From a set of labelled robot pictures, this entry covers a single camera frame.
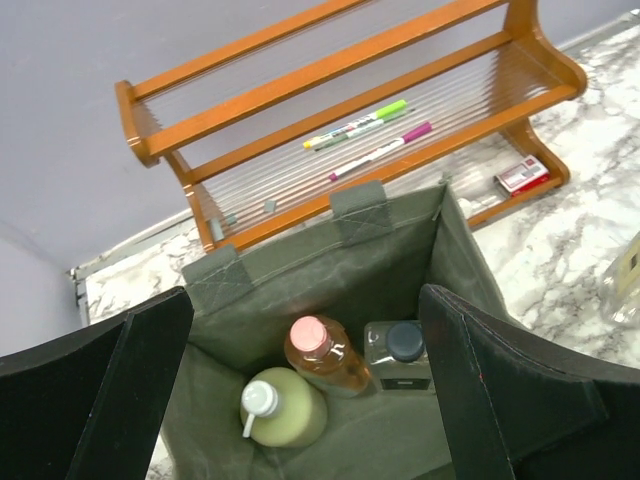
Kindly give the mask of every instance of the green canvas bag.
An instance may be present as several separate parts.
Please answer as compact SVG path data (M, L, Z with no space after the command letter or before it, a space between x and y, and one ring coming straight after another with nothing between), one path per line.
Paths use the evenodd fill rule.
M287 365L300 316L335 318L362 351L367 323L417 318L433 283L513 322L449 186L388 200L374 182L333 194L331 208L299 233L184 269L195 318L163 424L178 480L455 478L437 396L424 392L327 398L327 429L305 449L242 438L240 393Z

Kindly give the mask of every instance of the black label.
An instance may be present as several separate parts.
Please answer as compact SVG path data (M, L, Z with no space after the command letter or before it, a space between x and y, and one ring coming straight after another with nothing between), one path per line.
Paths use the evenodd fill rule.
M384 378L380 380L383 390L428 390L428 378Z

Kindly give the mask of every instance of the wooden shelf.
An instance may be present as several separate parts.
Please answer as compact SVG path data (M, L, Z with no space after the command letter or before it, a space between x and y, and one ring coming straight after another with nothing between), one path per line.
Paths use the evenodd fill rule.
M161 156L167 159L194 210L207 251L228 242L240 249L254 245L326 211L333 191L371 180L391 182L496 132L523 154L536 155L552 178L526 195L488 206L471 224L568 181L568 170L537 139L528 118L580 95L586 80L575 63L544 39L534 0L453 1L174 125L163 128L155 120L151 95L179 88L181 82L262 47L271 38L281 39L362 3L325 2L267 33L258 32L147 82L116 85L129 145L146 166ZM502 4L508 4L504 29L465 48L194 168L178 150ZM401 98L414 111L388 127L321 152L302 148L309 136ZM430 134L338 182L328 180L335 168L425 121L433 126ZM267 200L277 202L275 213L265 212ZM236 221L227 222L229 216ZM220 225L224 238L214 238L212 221Z

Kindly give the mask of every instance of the amber liquid bottle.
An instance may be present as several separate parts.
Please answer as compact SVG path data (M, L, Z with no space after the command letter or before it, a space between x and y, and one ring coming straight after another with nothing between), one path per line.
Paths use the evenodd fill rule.
M301 376L329 395L355 397L371 380L364 359L351 346L344 327L330 318L298 319L287 335L284 351Z

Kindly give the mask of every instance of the bag handle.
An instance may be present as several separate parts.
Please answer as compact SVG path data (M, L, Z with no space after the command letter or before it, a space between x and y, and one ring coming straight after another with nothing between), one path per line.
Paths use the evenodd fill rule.
M197 313L219 310L254 288L233 245L225 245L182 269Z
M333 222L345 247L393 232L391 213L382 182L373 181L329 196Z

